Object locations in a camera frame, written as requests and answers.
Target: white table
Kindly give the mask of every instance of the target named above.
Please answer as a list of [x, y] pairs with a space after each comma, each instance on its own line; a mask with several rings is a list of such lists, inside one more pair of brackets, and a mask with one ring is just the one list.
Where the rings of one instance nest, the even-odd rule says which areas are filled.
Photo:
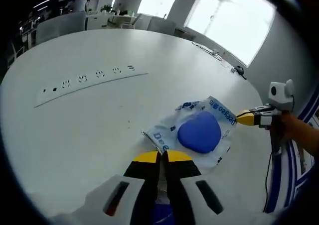
[[[134, 65], [141, 75], [86, 88], [34, 108], [49, 83], [100, 66]], [[110, 29], [61, 36], [17, 58], [1, 85], [5, 149], [25, 191], [48, 216], [70, 212], [139, 153], [141, 131], [183, 102], [216, 97], [234, 113], [262, 104], [252, 85], [190, 41], [156, 32]], [[265, 202], [268, 132], [238, 124], [233, 146], [212, 176], [253, 211]]]

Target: blue sponge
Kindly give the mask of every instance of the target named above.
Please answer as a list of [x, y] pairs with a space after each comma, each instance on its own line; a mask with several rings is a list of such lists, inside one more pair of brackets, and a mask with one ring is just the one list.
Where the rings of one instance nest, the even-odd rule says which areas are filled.
[[210, 112], [200, 112], [195, 118], [181, 125], [177, 132], [179, 142], [198, 153], [214, 150], [221, 139], [221, 130]]

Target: electrical outlet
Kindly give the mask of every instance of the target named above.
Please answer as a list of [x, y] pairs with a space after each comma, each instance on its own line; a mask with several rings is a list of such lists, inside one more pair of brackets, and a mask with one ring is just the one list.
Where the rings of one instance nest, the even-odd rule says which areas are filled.
[[133, 77], [138, 75], [144, 75], [148, 72], [140, 70], [132, 65], [114, 68], [100, 68], [98, 70], [92, 70], [91, 72], [81, 72], [80, 76], [69, 79], [62, 82], [51, 84], [47, 87], [43, 87], [37, 94], [35, 107], [38, 107], [44, 103], [47, 103], [53, 99], [64, 96], [66, 94], [84, 89], [86, 87], [94, 86], [97, 84], [110, 82], [122, 78]]

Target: gray chair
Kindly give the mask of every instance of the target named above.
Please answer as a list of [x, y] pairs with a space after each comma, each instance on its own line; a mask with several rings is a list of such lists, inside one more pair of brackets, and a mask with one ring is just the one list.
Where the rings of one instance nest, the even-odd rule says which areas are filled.
[[160, 17], [152, 17], [147, 31], [159, 32], [167, 35], [174, 35], [176, 23]]
[[140, 13], [140, 14], [134, 19], [134, 21], [133, 21], [132, 23], [130, 23], [130, 22], [123, 22], [120, 27], [121, 27], [121, 28], [132, 28], [132, 29], [135, 29], [135, 25], [136, 25], [136, 23], [138, 22], [138, 20], [140, 19], [141, 16], [142, 16], [142, 14]]
[[36, 44], [46, 42], [66, 34], [85, 30], [86, 12], [61, 15], [40, 23], [36, 30]]

